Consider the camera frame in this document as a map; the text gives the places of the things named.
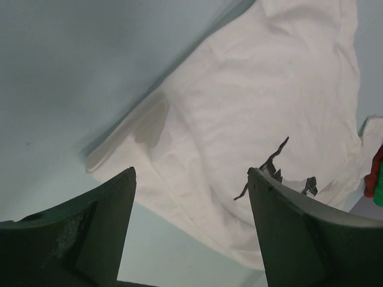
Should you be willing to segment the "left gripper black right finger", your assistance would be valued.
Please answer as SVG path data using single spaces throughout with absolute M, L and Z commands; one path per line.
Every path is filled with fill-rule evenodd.
M 269 286 L 382 286 L 382 221 L 325 205 L 256 168 L 248 188 Z

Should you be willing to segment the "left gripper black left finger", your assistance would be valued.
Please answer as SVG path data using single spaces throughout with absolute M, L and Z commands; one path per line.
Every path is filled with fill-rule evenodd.
M 120 286 L 135 191 L 130 167 L 55 207 L 1 222 L 1 286 Z

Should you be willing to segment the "white t-shirt with robot print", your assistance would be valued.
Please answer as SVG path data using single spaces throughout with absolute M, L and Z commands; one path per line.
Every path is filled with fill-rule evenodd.
M 207 37 L 87 158 L 106 182 L 136 171 L 135 199 L 246 267 L 263 260 L 248 197 L 272 159 L 284 185 L 342 209 L 382 145 L 357 130 L 355 1 L 256 1 Z

